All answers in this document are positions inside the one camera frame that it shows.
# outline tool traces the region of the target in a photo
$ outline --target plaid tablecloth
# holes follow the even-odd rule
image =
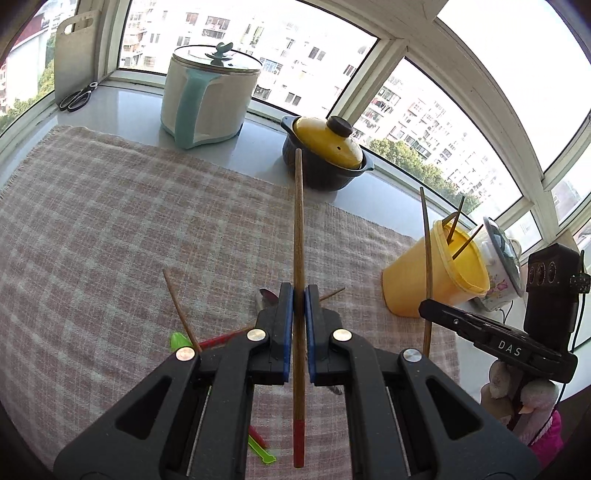
[[[47,465],[167,355],[181,330],[172,268],[200,339],[255,318],[254,291],[291,281],[289,189],[194,157],[84,128],[55,127],[0,200],[0,400]],[[396,215],[395,206],[392,215]],[[381,270],[413,242],[306,202],[306,280],[374,346],[420,346],[423,321],[385,307]],[[431,358],[458,379],[454,334]],[[306,467],[291,467],[291,386],[256,389],[252,424],[278,461],[252,452],[250,478],[350,476],[345,402],[307,389]]]

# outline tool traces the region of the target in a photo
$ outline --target silver rivet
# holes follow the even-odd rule
[[[181,362],[186,362],[188,360],[191,360],[195,356],[195,350],[193,350],[189,346],[184,346],[177,350],[176,355],[177,360],[180,360]]]
[[[338,340],[339,342],[346,342],[347,340],[351,340],[352,334],[350,331],[345,330],[344,328],[339,328],[333,332],[333,338]]]
[[[261,330],[260,328],[253,328],[246,334],[246,337],[253,342],[260,342],[261,340],[264,340],[266,336],[267,333],[265,330]]]
[[[423,356],[421,352],[419,352],[416,348],[409,348],[402,353],[402,356],[407,362],[416,363],[418,362]]]

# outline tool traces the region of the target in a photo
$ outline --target pink stuffed toy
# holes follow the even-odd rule
[[[522,375],[518,368],[497,360],[489,370],[489,383],[480,391],[480,404],[505,426],[515,415],[511,399]],[[519,420],[513,429],[522,443],[531,443],[530,448],[543,468],[563,447],[560,414],[558,411],[552,413],[557,398],[558,387],[550,380],[537,378],[525,384],[520,396],[523,407],[518,412]]]

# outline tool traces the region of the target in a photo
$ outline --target cable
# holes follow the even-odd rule
[[[511,313],[512,308],[513,308],[513,300],[511,300],[511,305],[509,306],[509,310],[507,310],[507,313],[505,313],[505,310],[499,309],[501,312],[503,312],[503,325],[507,322],[507,318],[509,318],[509,314]]]
[[[583,272],[584,255],[585,255],[585,250],[581,250],[580,270],[579,270],[581,273]],[[581,322],[583,321],[583,311],[584,310],[585,310],[585,294],[583,294],[583,300],[581,301],[581,312],[579,313],[579,324],[577,325],[577,328],[574,331],[573,346],[570,348],[570,353],[574,353],[574,345],[577,341],[577,336],[579,335],[579,329],[581,328]],[[544,430],[546,428],[546,425],[548,425],[548,422],[552,418],[552,415],[554,415],[556,408],[558,408],[558,404],[562,400],[562,395],[564,394],[564,390],[566,390],[566,383],[562,384],[562,389],[560,390],[560,394],[558,395],[558,399],[556,400],[556,403],[554,405],[554,408],[552,409],[552,412],[550,412],[550,416],[548,417],[548,420],[546,420],[544,422],[544,424],[542,425],[542,428],[537,431],[537,433],[534,435],[534,437],[531,439],[531,441],[527,444],[528,447],[531,447],[534,444],[534,441],[536,440],[538,435],[542,432],[542,430]]]

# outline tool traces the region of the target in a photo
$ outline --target cutting board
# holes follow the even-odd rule
[[[56,32],[54,59],[56,102],[96,80],[96,32],[99,10],[64,20]]]

